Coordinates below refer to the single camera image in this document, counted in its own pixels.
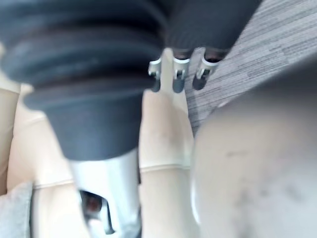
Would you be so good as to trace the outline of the right robot hand black cloth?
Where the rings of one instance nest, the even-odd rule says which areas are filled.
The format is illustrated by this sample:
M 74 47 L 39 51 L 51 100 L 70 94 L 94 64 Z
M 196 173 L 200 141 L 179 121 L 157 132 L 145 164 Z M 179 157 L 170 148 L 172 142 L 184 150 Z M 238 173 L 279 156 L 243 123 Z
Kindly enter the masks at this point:
M 172 89 L 205 53 L 192 86 L 205 87 L 259 0 L 3 0 L 1 68 L 30 84 L 25 105 L 46 114 L 69 160 L 93 238 L 139 238 L 137 155 L 143 93 L 160 89 L 173 53 Z

